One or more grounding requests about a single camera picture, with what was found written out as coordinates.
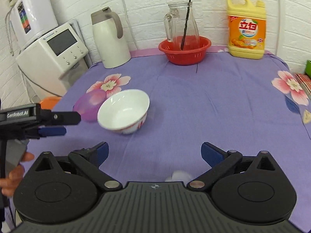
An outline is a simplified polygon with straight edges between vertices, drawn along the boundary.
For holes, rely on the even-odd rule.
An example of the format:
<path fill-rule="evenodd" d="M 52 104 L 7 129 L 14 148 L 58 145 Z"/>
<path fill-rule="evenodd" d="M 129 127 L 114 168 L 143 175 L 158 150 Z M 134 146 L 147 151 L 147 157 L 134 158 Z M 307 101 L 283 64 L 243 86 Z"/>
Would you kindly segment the person's left hand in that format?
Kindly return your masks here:
<path fill-rule="evenodd" d="M 5 178 L 1 178 L 0 187 L 1 192 L 6 197 L 12 197 L 18 185 L 23 179 L 25 168 L 19 164 L 16 166 Z"/>

